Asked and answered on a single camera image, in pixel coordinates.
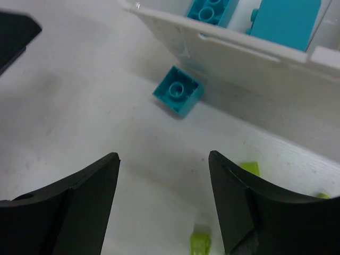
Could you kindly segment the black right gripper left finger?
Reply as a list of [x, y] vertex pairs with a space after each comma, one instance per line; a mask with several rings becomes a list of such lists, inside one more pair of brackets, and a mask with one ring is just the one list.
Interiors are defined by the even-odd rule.
[[1, 201], [1, 254], [101, 254], [120, 167], [111, 152], [88, 167]]

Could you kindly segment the teal frog lotus brick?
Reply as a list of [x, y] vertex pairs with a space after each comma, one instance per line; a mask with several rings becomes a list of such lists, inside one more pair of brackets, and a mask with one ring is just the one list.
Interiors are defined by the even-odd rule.
[[272, 43], [305, 51], [321, 1], [263, 0], [253, 9], [246, 34]]

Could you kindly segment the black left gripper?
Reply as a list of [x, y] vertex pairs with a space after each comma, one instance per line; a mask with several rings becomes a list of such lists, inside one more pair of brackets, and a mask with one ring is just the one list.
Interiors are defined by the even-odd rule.
[[4, 73], [41, 33], [42, 26], [26, 13], [1, 11], [1, 73]]

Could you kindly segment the teal two-by-two brick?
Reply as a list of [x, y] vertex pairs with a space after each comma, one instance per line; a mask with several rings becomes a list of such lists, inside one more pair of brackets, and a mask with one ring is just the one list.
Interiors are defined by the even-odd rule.
[[180, 117], [186, 117], [204, 91], [200, 82], [172, 66], [152, 95]]

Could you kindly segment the teal two-by-four brick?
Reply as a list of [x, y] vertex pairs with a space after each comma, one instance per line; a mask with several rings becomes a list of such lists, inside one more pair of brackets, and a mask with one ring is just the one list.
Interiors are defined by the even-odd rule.
[[187, 11], [188, 18], [226, 28], [239, 0], [194, 0]]

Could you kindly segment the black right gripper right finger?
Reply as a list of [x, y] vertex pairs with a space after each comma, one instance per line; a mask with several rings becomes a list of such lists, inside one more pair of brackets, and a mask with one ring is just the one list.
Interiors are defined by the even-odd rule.
[[339, 254], [339, 197], [281, 188], [218, 151], [208, 161], [226, 254]]

